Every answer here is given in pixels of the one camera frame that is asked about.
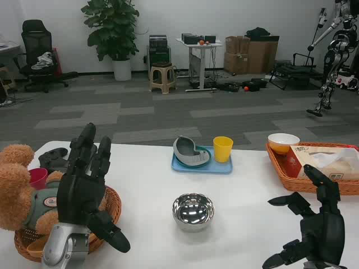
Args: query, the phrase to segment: blue tray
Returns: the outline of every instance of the blue tray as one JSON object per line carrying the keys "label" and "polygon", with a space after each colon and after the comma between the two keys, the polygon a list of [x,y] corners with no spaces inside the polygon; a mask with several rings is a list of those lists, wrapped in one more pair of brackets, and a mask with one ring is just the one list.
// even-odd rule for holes
{"label": "blue tray", "polygon": [[211,153],[211,159],[209,162],[198,168],[186,168],[180,164],[176,156],[173,154],[172,157],[172,169],[180,172],[190,172],[190,173],[211,173],[211,174],[229,174],[233,170],[232,158],[229,157],[229,161],[226,163],[219,163],[214,160],[214,151],[213,147],[202,146],[205,149],[208,149]]}

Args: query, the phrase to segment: plastic stool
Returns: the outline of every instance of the plastic stool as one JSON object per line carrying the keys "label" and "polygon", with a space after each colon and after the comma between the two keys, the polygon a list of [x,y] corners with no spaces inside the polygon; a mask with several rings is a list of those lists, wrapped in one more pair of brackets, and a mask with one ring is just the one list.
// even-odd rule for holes
{"label": "plastic stool", "polygon": [[[161,73],[161,81],[154,81],[153,75],[154,71],[159,71]],[[176,76],[174,75],[174,69],[172,63],[154,63],[151,68],[150,76],[150,91],[153,88],[160,88],[162,94],[168,94],[169,88],[176,89]]]}

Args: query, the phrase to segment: gray carpet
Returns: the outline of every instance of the gray carpet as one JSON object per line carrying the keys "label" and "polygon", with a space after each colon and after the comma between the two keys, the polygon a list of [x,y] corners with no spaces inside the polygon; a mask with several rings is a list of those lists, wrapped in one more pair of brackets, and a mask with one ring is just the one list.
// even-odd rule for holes
{"label": "gray carpet", "polygon": [[[223,72],[221,80],[252,77]],[[303,90],[304,86],[282,91],[268,84],[260,92],[186,93],[188,81],[182,78],[176,91],[162,95],[160,90],[148,91],[145,74],[128,82],[82,76],[69,84],[52,86],[48,94],[20,89],[17,97],[34,100],[0,108],[0,147],[26,143],[37,150],[48,141],[69,141],[88,122],[97,126],[96,141],[107,135],[113,143],[171,146],[178,135],[185,135],[199,145],[212,145],[214,137],[228,136],[236,149],[263,150],[269,134],[286,132],[302,141],[359,144],[359,96],[346,90],[338,89],[333,110],[317,118],[305,110],[314,107],[318,89]]]}

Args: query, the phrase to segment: white bowl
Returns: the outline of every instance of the white bowl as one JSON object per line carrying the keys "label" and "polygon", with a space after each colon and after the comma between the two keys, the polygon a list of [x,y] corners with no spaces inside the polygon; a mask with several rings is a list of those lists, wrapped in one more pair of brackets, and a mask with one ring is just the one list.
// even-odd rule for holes
{"label": "white bowl", "polygon": [[290,147],[298,145],[299,142],[299,137],[288,133],[273,133],[268,136],[270,148],[278,154],[287,154]]}

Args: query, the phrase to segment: black bag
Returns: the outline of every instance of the black bag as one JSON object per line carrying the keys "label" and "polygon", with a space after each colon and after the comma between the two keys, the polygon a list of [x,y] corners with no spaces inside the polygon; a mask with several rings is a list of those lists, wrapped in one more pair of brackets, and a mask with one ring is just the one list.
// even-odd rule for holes
{"label": "black bag", "polygon": [[253,36],[267,36],[267,35],[270,35],[270,33],[267,30],[260,28],[260,27],[257,27],[256,29],[247,31],[247,36],[249,38],[251,38]]}
{"label": "black bag", "polygon": [[261,88],[266,88],[267,86],[267,80],[264,80],[263,78],[252,78],[253,82],[257,82]]}
{"label": "black bag", "polygon": [[260,90],[260,85],[258,82],[254,82],[254,81],[245,81],[242,83],[242,87],[248,87],[249,91],[259,91]]}

